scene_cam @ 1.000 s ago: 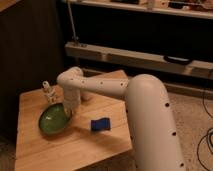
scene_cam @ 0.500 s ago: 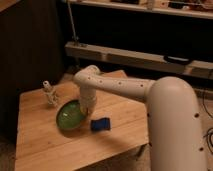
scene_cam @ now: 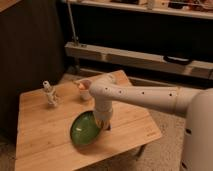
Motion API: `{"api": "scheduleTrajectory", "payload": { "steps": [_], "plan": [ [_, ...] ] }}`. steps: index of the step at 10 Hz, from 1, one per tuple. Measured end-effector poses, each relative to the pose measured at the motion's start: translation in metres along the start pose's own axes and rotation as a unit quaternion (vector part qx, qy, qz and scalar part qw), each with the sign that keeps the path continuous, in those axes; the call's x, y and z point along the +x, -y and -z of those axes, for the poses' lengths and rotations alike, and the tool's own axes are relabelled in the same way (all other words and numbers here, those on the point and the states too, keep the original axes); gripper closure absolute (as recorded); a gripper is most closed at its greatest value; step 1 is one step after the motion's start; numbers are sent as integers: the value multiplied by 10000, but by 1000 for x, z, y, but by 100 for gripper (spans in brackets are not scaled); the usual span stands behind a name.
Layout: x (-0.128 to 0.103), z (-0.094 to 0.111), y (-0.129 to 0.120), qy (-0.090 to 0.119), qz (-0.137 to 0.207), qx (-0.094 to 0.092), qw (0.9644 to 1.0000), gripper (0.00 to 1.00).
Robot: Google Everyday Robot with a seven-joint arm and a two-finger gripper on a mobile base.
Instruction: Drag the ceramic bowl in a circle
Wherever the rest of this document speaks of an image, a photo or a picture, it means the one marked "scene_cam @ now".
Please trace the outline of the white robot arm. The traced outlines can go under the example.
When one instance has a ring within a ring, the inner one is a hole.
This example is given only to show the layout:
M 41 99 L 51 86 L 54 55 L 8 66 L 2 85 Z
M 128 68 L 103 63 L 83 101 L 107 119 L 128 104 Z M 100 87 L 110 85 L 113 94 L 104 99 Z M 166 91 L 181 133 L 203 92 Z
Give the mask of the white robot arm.
M 138 105 L 166 113 L 184 114 L 186 126 L 180 171 L 213 171 L 213 88 L 120 86 L 111 74 L 92 82 L 94 116 L 112 116 L 112 101 Z

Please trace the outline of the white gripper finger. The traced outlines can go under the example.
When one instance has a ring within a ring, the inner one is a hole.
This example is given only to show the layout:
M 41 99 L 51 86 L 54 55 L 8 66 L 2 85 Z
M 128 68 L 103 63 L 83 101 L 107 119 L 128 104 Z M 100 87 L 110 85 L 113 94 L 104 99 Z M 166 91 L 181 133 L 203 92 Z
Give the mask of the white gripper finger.
M 102 129 L 103 130 L 110 130 L 111 129 L 110 122 L 103 122 L 102 123 Z

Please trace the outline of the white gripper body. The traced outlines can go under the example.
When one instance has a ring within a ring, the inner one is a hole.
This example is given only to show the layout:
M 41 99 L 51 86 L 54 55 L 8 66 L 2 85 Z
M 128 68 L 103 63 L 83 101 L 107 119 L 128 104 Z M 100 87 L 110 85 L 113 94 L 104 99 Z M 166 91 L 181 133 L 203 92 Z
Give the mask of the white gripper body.
M 99 111 L 95 109 L 93 111 L 93 115 L 95 117 L 95 122 L 97 126 L 102 127 L 103 122 L 110 122 L 113 115 L 113 109 L 109 109 L 107 111 Z

